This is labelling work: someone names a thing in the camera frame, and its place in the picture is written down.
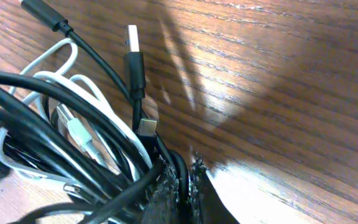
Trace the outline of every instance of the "brown wood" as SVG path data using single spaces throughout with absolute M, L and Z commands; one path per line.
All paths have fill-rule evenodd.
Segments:
M 358 0 L 47 2 L 120 74 L 124 27 L 138 25 L 145 109 L 187 163 L 204 157 L 241 223 L 358 223 Z M 0 70 L 19 72 L 60 39 L 18 1 L 0 0 Z M 75 73 L 130 124 L 128 104 L 82 50 Z M 34 198 L 1 203 L 10 212 L 0 223 L 30 210 L 18 200 Z

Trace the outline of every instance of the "wooden table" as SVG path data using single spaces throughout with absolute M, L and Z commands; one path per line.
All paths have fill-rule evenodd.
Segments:
M 358 223 L 358 0 L 47 2 L 120 74 L 124 28 L 138 25 L 145 109 L 188 164 L 203 156 L 241 223 Z M 18 1 L 0 0 L 1 71 L 19 72 L 60 39 Z M 68 76 L 76 73 L 131 123 L 82 50 Z M 61 200 L 12 176 L 0 183 L 0 223 Z

